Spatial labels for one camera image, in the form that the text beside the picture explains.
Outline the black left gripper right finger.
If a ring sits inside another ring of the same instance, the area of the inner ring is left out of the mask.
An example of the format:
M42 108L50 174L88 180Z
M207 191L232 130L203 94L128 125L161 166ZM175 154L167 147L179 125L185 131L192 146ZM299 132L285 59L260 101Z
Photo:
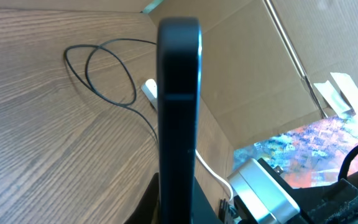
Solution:
M223 224L196 179L193 187L192 224Z

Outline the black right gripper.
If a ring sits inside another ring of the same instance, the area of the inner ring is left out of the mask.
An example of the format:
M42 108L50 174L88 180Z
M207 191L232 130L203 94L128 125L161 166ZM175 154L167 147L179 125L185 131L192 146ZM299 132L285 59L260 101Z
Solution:
M348 181L303 193L290 187L282 172L262 158L250 158L233 171L227 178L234 193L230 222L344 223L358 216L358 188Z

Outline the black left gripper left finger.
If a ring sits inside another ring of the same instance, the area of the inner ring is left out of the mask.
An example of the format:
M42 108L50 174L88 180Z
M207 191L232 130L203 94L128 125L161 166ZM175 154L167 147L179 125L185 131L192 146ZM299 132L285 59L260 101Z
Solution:
M155 173L147 186L138 206L125 224L157 224L159 223L159 175Z

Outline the blue Galaxy smartphone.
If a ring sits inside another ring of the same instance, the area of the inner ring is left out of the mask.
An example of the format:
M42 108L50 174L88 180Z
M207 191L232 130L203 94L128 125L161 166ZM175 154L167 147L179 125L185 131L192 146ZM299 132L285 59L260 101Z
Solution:
M201 31L195 17L162 19L157 35L161 223L191 223L201 86Z

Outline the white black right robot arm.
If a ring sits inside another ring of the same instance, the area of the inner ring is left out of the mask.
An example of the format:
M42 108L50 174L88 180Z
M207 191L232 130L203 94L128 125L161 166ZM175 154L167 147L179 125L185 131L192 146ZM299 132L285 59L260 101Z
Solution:
M358 223L358 172L333 184L293 188L280 166L246 161L229 177L234 209L221 201L223 223Z

